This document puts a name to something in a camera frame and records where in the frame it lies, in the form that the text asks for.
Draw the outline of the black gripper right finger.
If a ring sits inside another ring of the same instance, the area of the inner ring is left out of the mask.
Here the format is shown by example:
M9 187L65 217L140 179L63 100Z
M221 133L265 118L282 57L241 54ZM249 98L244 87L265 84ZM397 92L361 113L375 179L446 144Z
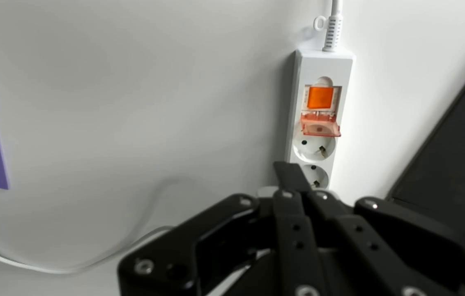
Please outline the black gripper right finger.
M301 197L316 245L341 250L380 296L459 296L465 289L465 232L377 197L354 207L315 190L300 164L277 163L283 189Z

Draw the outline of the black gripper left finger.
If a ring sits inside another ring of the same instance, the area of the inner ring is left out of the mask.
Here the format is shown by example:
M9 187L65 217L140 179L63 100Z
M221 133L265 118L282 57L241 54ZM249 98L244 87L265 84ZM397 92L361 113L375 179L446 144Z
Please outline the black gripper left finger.
M270 245L272 200L234 194L119 263L121 296L206 296Z

